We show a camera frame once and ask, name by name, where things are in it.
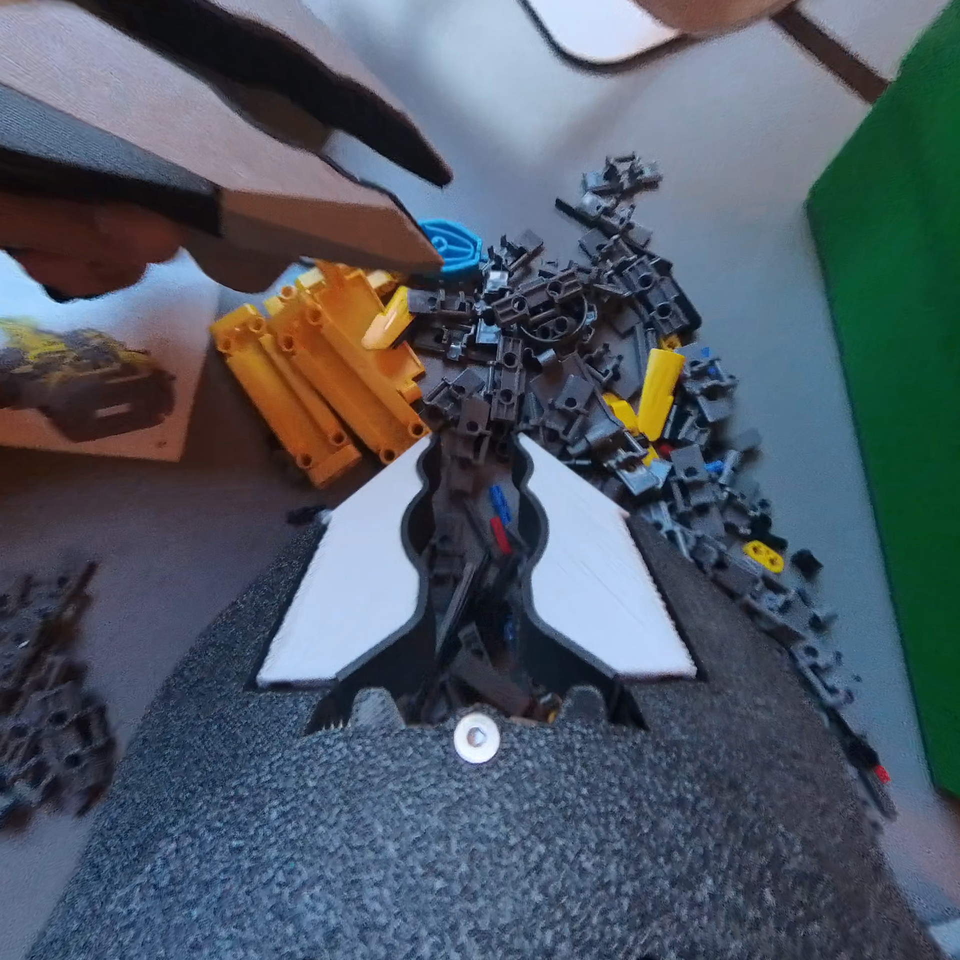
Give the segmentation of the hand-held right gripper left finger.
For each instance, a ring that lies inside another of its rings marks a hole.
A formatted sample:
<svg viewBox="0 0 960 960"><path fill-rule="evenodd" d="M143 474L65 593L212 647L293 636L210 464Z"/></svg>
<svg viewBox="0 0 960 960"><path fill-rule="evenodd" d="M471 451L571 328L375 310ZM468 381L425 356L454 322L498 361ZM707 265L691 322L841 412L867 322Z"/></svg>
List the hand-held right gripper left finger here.
<svg viewBox="0 0 960 960"><path fill-rule="evenodd" d="M386 666L376 686L423 675L435 643L424 552L435 532L438 436L381 469L331 510L273 632L257 686L317 689Z"/></svg>

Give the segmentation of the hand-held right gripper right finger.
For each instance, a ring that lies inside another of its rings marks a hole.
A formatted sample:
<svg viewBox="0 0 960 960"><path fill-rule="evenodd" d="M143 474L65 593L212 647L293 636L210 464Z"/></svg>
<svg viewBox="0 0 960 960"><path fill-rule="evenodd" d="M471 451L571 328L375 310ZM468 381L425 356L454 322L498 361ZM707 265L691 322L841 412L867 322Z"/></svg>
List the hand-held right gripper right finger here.
<svg viewBox="0 0 960 960"><path fill-rule="evenodd" d="M690 680L697 665L628 526L628 513L521 435L515 444L526 653L553 642L613 681Z"/></svg>

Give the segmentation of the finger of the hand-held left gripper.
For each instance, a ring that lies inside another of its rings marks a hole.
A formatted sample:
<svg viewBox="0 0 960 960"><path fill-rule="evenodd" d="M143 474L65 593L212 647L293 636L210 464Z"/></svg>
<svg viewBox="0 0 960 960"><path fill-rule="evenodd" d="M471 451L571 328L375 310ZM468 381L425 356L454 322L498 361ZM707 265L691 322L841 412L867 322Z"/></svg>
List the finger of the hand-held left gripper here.
<svg viewBox="0 0 960 960"><path fill-rule="evenodd" d="M83 4L2 2L2 85L81 119L150 109L155 122L190 122L203 166L222 187L224 238L178 225L186 251L215 282L258 292L301 257L401 274L442 266L394 193L325 156L338 129L323 131L319 152L273 138L202 78Z"/></svg>
<svg viewBox="0 0 960 960"><path fill-rule="evenodd" d="M311 153L342 131L434 186L447 162L303 2L89 1L83 8L203 79L271 137Z"/></svg>

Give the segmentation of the pile of grey brick parts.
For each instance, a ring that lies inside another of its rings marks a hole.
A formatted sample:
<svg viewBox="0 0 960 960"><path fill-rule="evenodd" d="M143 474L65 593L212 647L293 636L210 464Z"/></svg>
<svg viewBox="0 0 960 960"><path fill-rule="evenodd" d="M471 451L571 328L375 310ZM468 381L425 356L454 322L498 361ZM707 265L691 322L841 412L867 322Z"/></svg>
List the pile of grey brick parts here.
<svg viewBox="0 0 960 960"><path fill-rule="evenodd" d="M834 623L812 591L822 563L775 532L747 471L761 436L728 426L738 378L696 346L702 317L635 220L636 197L662 180L635 151L609 155L582 175L576 201L556 199L583 229L580 259L549 258L527 230L502 236L473 277L409 287L413 346L463 365L423 401L427 425L449 439L452 519L433 552L463 554L466 523L487 555L521 549L505 482L486 486L486 508L476 489L487 452L506 463L510 442L530 437L638 512L786 649L867 804L893 820L889 775L849 718L842 655L820 640Z"/></svg>

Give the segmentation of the grey desk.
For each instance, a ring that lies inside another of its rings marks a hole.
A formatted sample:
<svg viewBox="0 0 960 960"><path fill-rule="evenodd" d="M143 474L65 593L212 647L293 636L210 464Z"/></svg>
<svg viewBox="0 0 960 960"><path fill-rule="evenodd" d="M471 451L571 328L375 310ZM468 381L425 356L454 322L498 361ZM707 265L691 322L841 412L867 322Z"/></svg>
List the grey desk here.
<svg viewBox="0 0 960 960"><path fill-rule="evenodd" d="M857 724L891 774L888 857L924 919L958 913L958 804L932 787L804 200L866 114L774 24L613 73L578 69L519 2L310 2L454 170L444 191L353 139L343 166L486 242L532 229L556 257L578 229L555 208L630 151L661 186L637 219L740 379L740 427L774 529L823 563L833 636L861 679ZM309 501L272 459L219 359L207 361L178 463L2 450L2 568L94 558L81 625L119 751L210 621L270 567Z"/></svg>

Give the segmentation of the person's left hand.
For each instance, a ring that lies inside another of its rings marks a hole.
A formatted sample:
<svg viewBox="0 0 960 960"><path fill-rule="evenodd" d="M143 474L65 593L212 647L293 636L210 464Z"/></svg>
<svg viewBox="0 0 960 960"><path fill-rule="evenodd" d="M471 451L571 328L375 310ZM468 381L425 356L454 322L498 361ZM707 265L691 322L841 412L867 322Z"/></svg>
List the person's left hand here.
<svg viewBox="0 0 960 960"><path fill-rule="evenodd" d="M36 283L66 300L137 284L186 240L175 222L145 208L2 193L1 248Z"/></svg>

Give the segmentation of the white instruction booklet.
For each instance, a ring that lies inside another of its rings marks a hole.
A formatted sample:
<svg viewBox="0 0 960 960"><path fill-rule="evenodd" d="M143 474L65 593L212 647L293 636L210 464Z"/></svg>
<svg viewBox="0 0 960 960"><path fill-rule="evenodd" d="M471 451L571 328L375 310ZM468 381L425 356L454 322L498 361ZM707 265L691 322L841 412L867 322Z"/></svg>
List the white instruction booklet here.
<svg viewBox="0 0 960 960"><path fill-rule="evenodd" d="M185 252L69 302L1 268L2 447L178 462L219 286Z"/></svg>

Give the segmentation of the yellow brick panel assembly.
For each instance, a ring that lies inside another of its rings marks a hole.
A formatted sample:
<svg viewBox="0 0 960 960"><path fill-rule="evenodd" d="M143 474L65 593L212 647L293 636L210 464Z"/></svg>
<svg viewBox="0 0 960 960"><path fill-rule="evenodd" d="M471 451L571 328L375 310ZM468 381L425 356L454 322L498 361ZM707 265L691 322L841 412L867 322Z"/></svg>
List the yellow brick panel assembly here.
<svg viewBox="0 0 960 960"><path fill-rule="evenodd" d="M210 326L225 365L280 448L316 489L367 451L383 466L426 438L415 411L426 369L402 335L409 289L385 270L317 260Z"/></svg>

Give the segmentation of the blue brick separator tool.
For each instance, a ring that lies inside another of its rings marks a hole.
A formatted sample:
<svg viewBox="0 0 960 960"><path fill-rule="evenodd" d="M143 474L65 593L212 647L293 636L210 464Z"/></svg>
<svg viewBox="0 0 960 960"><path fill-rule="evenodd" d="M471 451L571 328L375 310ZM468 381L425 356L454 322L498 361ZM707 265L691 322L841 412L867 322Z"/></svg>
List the blue brick separator tool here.
<svg viewBox="0 0 960 960"><path fill-rule="evenodd" d="M481 237L460 222L445 218L418 221L441 259L441 266L427 276L444 282L461 281L477 275L485 262Z"/></svg>

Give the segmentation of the heap of black track links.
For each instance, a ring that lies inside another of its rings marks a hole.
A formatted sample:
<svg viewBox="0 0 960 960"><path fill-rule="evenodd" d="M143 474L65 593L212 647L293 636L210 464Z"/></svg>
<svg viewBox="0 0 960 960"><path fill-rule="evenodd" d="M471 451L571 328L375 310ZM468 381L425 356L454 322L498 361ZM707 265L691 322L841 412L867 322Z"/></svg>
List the heap of black track links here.
<svg viewBox="0 0 960 960"><path fill-rule="evenodd" d="M44 809L80 817L109 790L116 740L75 655L97 563L26 574L1 591L1 829Z"/></svg>

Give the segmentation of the wooden document stand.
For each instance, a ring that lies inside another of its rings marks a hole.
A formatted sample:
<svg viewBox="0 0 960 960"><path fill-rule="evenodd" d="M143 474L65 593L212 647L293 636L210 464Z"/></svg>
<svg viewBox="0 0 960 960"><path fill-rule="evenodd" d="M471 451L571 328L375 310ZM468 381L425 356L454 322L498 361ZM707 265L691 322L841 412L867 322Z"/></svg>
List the wooden document stand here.
<svg viewBox="0 0 960 960"><path fill-rule="evenodd" d="M546 42L573 66L612 70L670 46L722 37L792 1L521 1Z"/></svg>

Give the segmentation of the green plastic bin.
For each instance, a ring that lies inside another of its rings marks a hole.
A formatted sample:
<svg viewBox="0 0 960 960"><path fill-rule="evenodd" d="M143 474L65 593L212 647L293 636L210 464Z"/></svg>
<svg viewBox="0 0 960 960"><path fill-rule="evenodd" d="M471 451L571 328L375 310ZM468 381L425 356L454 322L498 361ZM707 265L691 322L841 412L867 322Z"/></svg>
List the green plastic bin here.
<svg viewBox="0 0 960 960"><path fill-rule="evenodd" d="M959 3L810 188L931 778L959 793Z"/></svg>

